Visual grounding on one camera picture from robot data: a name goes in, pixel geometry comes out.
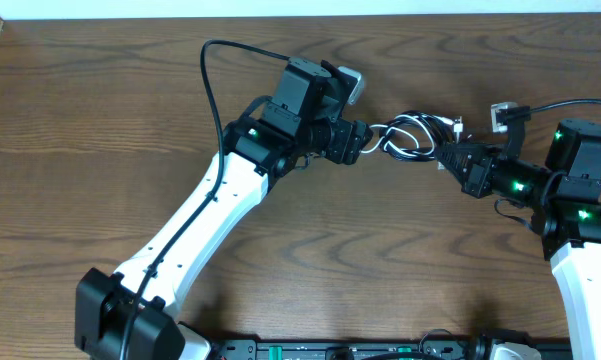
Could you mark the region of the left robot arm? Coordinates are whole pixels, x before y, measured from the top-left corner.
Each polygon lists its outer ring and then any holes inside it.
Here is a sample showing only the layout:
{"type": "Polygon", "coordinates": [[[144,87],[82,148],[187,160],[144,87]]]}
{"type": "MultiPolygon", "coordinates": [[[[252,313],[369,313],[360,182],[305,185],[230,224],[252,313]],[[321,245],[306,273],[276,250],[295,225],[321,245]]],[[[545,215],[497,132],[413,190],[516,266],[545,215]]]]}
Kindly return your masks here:
{"type": "Polygon", "coordinates": [[[278,180],[315,155],[355,163],[372,132],[342,112],[361,73],[292,57],[271,96],[255,98],[223,131],[202,180],[162,229],[107,275],[76,288],[75,346],[92,359],[209,358],[212,345],[176,319],[191,286],[237,223],[278,180]]]}

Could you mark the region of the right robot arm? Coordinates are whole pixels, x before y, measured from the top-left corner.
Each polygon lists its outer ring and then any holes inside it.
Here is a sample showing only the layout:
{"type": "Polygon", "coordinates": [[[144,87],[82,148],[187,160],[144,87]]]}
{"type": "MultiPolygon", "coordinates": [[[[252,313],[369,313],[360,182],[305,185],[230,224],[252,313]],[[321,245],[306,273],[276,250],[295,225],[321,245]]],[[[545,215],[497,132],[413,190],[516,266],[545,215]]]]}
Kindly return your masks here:
{"type": "Polygon", "coordinates": [[[512,126],[506,145],[452,143],[435,158],[464,193],[532,210],[524,225],[540,237],[558,283],[572,355],[601,359],[601,125],[561,121],[542,166],[520,160],[524,135],[512,126]]]}

